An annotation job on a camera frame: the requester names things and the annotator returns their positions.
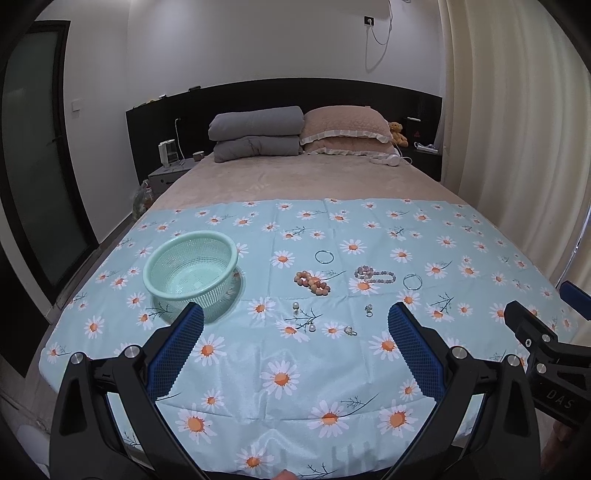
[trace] glass door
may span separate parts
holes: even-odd
[[[68,26],[36,22],[0,73],[0,197],[19,249],[52,303],[98,246],[66,140]]]

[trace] metal screw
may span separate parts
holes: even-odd
[[[139,347],[137,345],[130,345],[124,350],[127,358],[135,358],[139,355]]]
[[[452,348],[452,355],[458,360],[463,360],[468,356],[467,350],[462,346],[455,346]]]
[[[70,362],[72,362],[74,365],[78,365],[82,362],[82,360],[84,360],[84,354],[82,352],[76,352],[70,357]]]
[[[516,355],[507,355],[507,361],[509,362],[509,365],[512,367],[518,367],[521,365],[521,361],[519,360],[519,357],[517,357]]]

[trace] white wall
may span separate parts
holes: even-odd
[[[99,242],[131,212],[138,187],[129,146],[126,52],[129,0],[54,0],[38,20],[70,20],[64,109],[72,166]],[[72,112],[72,100],[82,110]]]
[[[210,86],[332,77],[441,95],[437,0],[131,0],[127,107]]]

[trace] light blue cloth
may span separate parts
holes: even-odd
[[[387,332],[397,301],[475,358],[515,353],[525,360],[502,319],[512,300],[563,342],[576,330],[552,285],[465,205],[273,200],[149,211],[68,305],[47,342],[40,370],[55,390],[71,353],[116,355],[171,320],[166,305],[147,294],[141,271],[171,236],[203,229],[236,242],[238,273],[222,307],[209,312],[170,392],[175,396],[157,404],[207,471],[268,478],[287,468],[315,478],[323,465],[327,476],[345,476],[394,464],[434,407]],[[354,272],[363,265],[396,280],[359,280]],[[329,295],[298,286],[294,276],[302,270],[330,278]],[[302,326],[312,315],[315,332]],[[356,335],[343,333],[346,326]],[[133,442],[117,397],[111,399],[124,439]],[[461,433],[477,409],[475,401]]]

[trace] teddy bear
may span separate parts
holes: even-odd
[[[407,148],[407,138],[400,133],[402,131],[402,125],[398,122],[390,122],[388,126],[390,127],[390,133],[392,134],[392,143],[397,147]]]

